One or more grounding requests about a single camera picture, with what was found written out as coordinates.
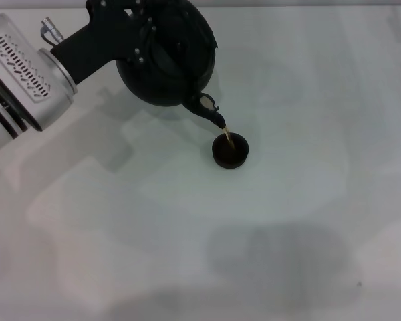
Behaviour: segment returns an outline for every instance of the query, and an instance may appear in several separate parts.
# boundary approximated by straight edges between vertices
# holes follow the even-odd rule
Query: kettle spout
[[[185,100],[182,105],[193,114],[205,118],[220,129],[226,127],[223,116],[218,113],[219,107],[215,106],[215,101],[208,94],[200,93]]]

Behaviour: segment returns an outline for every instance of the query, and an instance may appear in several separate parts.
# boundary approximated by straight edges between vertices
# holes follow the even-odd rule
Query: pouring liquid
[[[236,149],[236,148],[235,148],[235,144],[233,143],[233,140],[232,140],[232,138],[231,138],[231,136],[230,136],[230,132],[229,132],[229,129],[227,128],[227,126],[223,128],[223,132],[224,132],[225,135],[226,135],[227,142],[229,142],[229,145],[231,146],[231,148],[232,148],[233,150],[235,150],[235,149]]]

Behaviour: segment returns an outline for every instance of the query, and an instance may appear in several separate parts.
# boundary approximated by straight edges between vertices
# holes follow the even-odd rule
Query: black cup
[[[221,134],[213,142],[214,161],[225,169],[235,169],[241,166],[249,152],[248,142],[245,138],[234,132],[230,133],[230,136],[235,149],[229,144],[225,134]]]

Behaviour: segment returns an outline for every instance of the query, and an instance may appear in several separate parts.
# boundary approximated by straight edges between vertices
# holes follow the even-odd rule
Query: ventilation grille
[[[34,102],[49,97],[51,85],[39,74],[39,70],[33,66],[29,57],[25,57],[25,54],[10,35],[0,35],[0,60]]]

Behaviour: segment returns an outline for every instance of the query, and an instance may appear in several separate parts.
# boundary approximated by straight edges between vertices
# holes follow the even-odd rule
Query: white surface
[[[7,11],[35,47],[49,15]],[[251,152],[109,64],[0,151],[0,321],[401,320],[401,9],[204,9]]]

